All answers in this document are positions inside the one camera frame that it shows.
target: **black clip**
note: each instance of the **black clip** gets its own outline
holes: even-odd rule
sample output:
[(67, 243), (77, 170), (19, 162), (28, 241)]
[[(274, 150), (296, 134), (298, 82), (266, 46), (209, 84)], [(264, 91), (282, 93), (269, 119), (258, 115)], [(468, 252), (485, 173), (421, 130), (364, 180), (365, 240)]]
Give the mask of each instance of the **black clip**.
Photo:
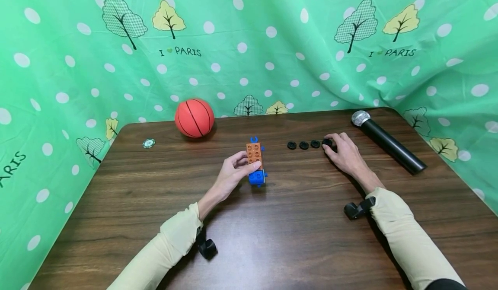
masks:
[(197, 235), (195, 238), (195, 243), (199, 253), (206, 259), (211, 260), (216, 254), (216, 245), (212, 239), (206, 240), (206, 231), (201, 230), (200, 227), (197, 228)]
[(360, 202), (359, 205), (355, 205), (354, 202), (350, 202), (349, 204), (344, 206), (344, 213), (348, 216), (350, 220), (356, 220), (360, 217), (363, 217), (367, 212), (370, 211), (375, 205), (375, 197), (370, 197), (369, 199), (365, 199)]

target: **microphone handle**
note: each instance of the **microphone handle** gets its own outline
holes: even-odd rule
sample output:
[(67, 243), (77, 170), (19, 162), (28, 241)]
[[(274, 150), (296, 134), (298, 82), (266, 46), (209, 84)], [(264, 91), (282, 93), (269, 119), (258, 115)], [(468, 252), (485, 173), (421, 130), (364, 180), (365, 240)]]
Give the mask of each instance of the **microphone handle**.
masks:
[(408, 172), (416, 175), (427, 165), (413, 155), (400, 142), (394, 139), (389, 133), (385, 132), (376, 122), (371, 119), (366, 120), (362, 125), (363, 132), (370, 137), (377, 145), (385, 150), (390, 156), (397, 160)]

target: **hand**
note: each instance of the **hand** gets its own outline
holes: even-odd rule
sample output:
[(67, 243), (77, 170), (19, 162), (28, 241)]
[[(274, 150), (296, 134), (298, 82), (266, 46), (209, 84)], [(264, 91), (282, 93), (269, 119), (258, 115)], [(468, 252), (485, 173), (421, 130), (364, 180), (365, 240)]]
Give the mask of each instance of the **hand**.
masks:
[(322, 145), (322, 147), (325, 154), (327, 154), (339, 169), (354, 178), (370, 171), (363, 157), (361, 157), (358, 147), (346, 133), (332, 133), (326, 135), (325, 138), (334, 140), (337, 145), (337, 153), (328, 145)]

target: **green curtain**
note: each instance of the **green curtain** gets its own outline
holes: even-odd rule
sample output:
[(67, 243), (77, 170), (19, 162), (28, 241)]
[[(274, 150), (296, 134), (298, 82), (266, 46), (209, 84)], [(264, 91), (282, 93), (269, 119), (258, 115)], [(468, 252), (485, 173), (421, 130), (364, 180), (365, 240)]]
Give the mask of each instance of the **green curtain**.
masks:
[(2, 289), (27, 289), (119, 129), (192, 97), (216, 117), (392, 107), (498, 211), (498, 0), (0, 6)]

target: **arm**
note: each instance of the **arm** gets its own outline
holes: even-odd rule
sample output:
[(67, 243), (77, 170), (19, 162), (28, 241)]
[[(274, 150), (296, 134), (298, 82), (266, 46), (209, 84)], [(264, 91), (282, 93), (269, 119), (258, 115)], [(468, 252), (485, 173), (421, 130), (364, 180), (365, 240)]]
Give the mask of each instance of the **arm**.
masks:
[(386, 189), (368, 168), (358, 147), (347, 134), (331, 134), (326, 138), (332, 138), (337, 144), (337, 153), (329, 146), (323, 146), (329, 158), (360, 183), (367, 194), (366, 198), (376, 198), (376, 204), (371, 208), (372, 217), (387, 238), (394, 258), (406, 273), (413, 289), (425, 290), (440, 279), (463, 284), (445, 256), (417, 223), (406, 202)]
[(178, 212), (161, 225), (153, 238), (114, 280), (108, 290), (154, 290), (164, 275), (186, 255), (195, 242), (197, 228), (213, 208), (224, 201), (239, 181), (261, 166), (247, 165), (245, 151), (225, 159), (214, 185), (188, 209)]

